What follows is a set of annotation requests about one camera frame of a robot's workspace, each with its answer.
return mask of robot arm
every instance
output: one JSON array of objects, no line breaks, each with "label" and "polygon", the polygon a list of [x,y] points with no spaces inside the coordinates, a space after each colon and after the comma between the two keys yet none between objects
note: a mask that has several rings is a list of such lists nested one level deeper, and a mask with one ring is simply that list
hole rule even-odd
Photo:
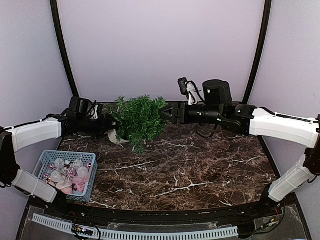
[{"label": "robot arm", "polygon": [[0,182],[3,184],[0,187],[12,185],[52,203],[58,190],[21,169],[16,163],[15,153],[45,140],[78,132],[104,136],[108,130],[115,128],[114,119],[102,114],[102,105],[79,97],[73,97],[69,108],[60,115],[49,114],[36,122],[0,128]]},{"label": "robot arm", "polygon": [[[187,97],[184,85],[190,83],[185,77],[178,80],[181,93]],[[295,117],[272,112],[264,107],[233,102],[229,83],[221,80],[204,82],[203,94],[203,103],[172,103],[161,109],[160,114],[173,124],[220,125],[222,129],[236,134],[268,136],[307,147],[295,166],[266,187],[260,200],[262,205],[275,206],[307,180],[320,175],[320,116]]]}]

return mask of white wall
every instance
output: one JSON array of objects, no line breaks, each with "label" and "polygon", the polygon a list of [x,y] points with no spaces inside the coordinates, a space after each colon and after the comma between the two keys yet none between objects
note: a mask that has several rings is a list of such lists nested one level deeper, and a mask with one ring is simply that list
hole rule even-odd
[{"label": "white wall", "polygon": [[[264,51],[250,103],[301,117],[320,114],[320,1],[273,1]],[[266,138],[284,174],[304,147]],[[320,239],[320,182],[297,191],[313,239]]]},{"label": "white wall", "polygon": [[60,0],[74,78],[84,98],[150,94],[185,100],[177,80],[230,82],[241,101],[264,0]]},{"label": "white wall", "polygon": [[[0,125],[12,126],[61,113],[71,91],[59,52],[49,0],[0,1]],[[52,140],[16,154],[31,172]],[[15,239],[28,198],[0,189],[0,239]]]}]

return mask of white cable tray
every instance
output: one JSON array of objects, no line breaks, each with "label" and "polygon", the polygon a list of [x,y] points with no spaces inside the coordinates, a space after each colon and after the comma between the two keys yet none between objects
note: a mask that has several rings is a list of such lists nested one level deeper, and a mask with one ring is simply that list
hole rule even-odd
[{"label": "white cable tray", "polygon": [[[70,221],[63,221],[51,218],[49,216],[39,215],[34,213],[32,221],[51,229],[58,230],[67,234],[73,234],[72,223]],[[94,227],[87,227],[93,231],[91,239],[98,239],[99,233]],[[101,240],[215,240],[237,237],[238,227],[226,227],[222,229],[193,231],[193,232],[175,232],[175,233],[144,233],[144,232],[127,232],[114,231],[104,228],[99,228],[101,231]]]}]

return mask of green artificial plant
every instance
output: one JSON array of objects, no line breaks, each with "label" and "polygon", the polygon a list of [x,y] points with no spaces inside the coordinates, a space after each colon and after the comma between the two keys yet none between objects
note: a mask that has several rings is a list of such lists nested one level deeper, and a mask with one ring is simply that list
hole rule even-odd
[{"label": "green artificial plant", "polygon": [[165,107],[163,97],[151,99],[144,95],[125,101],[121,96],[116,99],[115,106],[109,106],[110,114],[118,122],[117,137],[129,140],[136,153],[144,148],[142,141],[152,141],[159,136],[167,125],[167,121],[160,117],[159,110]]}]

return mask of black pole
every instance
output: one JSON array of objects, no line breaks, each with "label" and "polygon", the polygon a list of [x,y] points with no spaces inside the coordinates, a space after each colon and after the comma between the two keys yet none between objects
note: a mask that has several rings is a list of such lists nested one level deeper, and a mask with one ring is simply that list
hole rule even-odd
[{"label": "black pole", "polygon": [[55,34],[56,34],[56,38],[58,40],[60,54],[62,57],[65,73],[68,78],[69,85],[70,85],[73,96],[79,97],[79,92],[78,92],[78,89],[76,86],[74,75],[72,74],[72,70],[71,70],[71,66],[70,66],[70,62],[69,62],[69,58],[68,58],[68,54],[67,54],[64,35],[62,33],[57,0],[50,0],[50,4],[51,4],[51,12],[52,12],[52,18],[53,18],[53,23],[54,23],[54,28],[55,28]]},{"label": "black pole", "polygon": [[256,52],[253,60],[253,65],[250,73],[250,77],[248,80],[248,84],[246,86],[246,90],[244,93],[244,97],[242,100],[243,104],[248,104],[252,89],[254,88],[262,52],[265,45],[266,35],[267,35],[267,29],[268,29],[268,23],[269,23],[269,17],[270,17],[270,11],[271,11],[271,3],[272,0],[265,0],[264,2],[264,10],[263,10],[263,17],[262,17],[262,23],[261,23],[261,29],[260,29],[260,35],[258,44],[256,47]]}]

